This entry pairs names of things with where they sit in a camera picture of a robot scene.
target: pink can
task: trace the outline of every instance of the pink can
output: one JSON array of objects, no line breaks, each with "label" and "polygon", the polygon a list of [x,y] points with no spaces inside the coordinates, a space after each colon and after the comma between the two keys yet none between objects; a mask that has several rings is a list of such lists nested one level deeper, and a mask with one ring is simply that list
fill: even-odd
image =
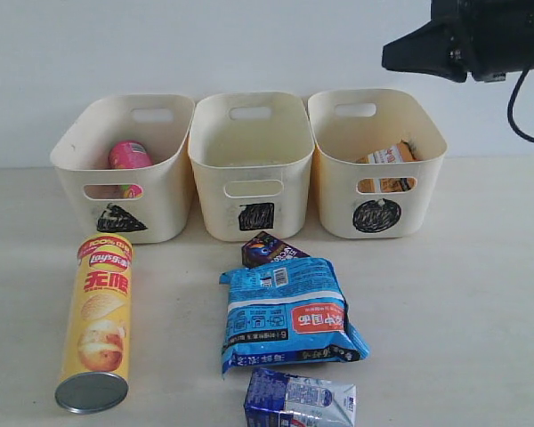
[{"label": "pink can", "polygon": [[[139,169],[152,166],[146,149],[137,141],[121,141],[109,153],[109,163],[113,169]],[[123,198],[138,198],[142,187],[136,184],[121,185]]]}]

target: light wooden table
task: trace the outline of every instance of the light wooden table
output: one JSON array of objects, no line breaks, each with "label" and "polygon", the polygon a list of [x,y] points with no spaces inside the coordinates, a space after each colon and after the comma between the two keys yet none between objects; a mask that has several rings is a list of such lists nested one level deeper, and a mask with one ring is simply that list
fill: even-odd
[{"label": "light wooden table", "polygon": [[[0,426],[245,425],[250,376],[220,348],[239,244],[188,228],[137,246],[131,390],[97,415],[53,400],[84,235],[51,169],[0,171]],[[424,227],[345,241],[310,207],[288,240],[336,267],[371,346],[354,364],[281,370],[356,383],[359,426],[534,426],[534,157],[448,159]]]}]

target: yellow chip canister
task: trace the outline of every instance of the yellow chip canister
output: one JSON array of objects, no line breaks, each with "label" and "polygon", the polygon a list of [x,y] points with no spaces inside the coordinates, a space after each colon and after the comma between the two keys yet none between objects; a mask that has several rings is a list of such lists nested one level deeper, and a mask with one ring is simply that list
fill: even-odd
[{"label": "yellow chip canister", "polygon": [[58,405],[92,414],[128,392],[133,246],[109,233],[88,238],[78,270],[61,369]]}]

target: white wall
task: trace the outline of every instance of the white wall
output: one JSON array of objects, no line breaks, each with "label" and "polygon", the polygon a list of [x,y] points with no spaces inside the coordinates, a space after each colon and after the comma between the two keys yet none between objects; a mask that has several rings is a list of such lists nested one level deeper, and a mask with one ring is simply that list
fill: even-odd
[{"label": "white wall", "polygon": [[[424,24],[429,0],[0,0],[0,167],[49,165],[92,101],[113,93],[396,87],[450,155],[532,153],[506,123],[516,75],[465,85],[381,68],[382,46]],[[534,133],[534,73],[518,121]]]}]

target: blue snack bag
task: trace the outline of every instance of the blue snack bag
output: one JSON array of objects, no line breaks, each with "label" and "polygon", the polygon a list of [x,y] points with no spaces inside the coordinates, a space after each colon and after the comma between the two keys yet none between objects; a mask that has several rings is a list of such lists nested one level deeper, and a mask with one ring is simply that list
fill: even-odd
[{"label": "blue snack bag", "polygon": [[369,354],[325,259],[232,270],[220,283],[230,285],[222,374],[231,367],[354,362]]}]

